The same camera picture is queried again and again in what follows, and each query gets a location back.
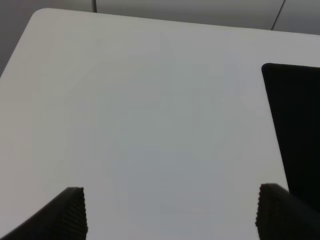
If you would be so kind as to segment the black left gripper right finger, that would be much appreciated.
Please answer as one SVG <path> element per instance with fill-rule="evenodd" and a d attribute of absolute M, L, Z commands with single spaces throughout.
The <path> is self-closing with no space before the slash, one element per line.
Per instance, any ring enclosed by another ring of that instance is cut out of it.
<path fill-rule="evenodd" d="M 259 188 L 255 219 L 260 240 L 318 240 L 320 213 L 275 183 Z"/>

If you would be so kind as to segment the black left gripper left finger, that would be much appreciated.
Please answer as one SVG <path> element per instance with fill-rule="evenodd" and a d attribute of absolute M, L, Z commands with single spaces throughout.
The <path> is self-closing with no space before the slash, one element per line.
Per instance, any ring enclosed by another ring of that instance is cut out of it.
<path fill-rule="evenodd" d="M 67 187 L 3 240 L 85 240 L 88 233 L 82 187 Z"/>

